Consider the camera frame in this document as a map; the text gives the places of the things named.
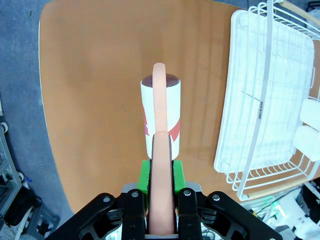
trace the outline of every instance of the brown table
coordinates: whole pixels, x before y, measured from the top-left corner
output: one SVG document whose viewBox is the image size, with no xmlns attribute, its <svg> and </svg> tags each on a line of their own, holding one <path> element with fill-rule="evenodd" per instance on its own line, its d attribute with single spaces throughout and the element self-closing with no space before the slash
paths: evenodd
<svg viewBox="0 0 320 240">
<path fill-rule="evenodd" d="M 213 168 L 237 9 L 208 0 L 56 0 L 45 6 L 39 37 L 44 110 L 74 212 L 99 193 L 117 196 L 138 181 L 147 159 L 140 81 L 156 62 L 181 79 L 177 159 L 186 180 L 205 194 L 220 190 L 237 199 Z"/>
</svg>

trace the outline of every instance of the white wire rack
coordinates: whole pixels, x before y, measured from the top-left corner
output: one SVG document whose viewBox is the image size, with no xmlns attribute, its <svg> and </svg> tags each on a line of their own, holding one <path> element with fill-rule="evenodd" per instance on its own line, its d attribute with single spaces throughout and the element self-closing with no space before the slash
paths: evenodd
<svg viewBox="0 0 320 240">
<path fill-rule="evenodd" d="M 320 87 L 317 96 L 309 96 L 315 80 L 313 41 L 320 41 L 320 31 L 304 27 L 309 24 L 274 6 L 277 2 L 268 0 L 238 12 L 237 24 L 245 26 L 240 31 L 246 35 L 242 59 L 231 56 L 230 46 L 230 58 L 246 63 L 246 69 L 229 65 L 227 88 L 230 76 L 241 74 L 226 92 L 214 168 L 226 174 L 241 201 L 271 193 L 265 189 L 275 192 L 311 180 L 320 165 L 293 144 L 302 125 L 303 100 L 320 101 Z M 227 95 L 237 101 L 232 103 Z M 272 186 L 279 182 L 283 186 Z M 252 193 L 258 187 L 264 190 Z"/>
</svg>

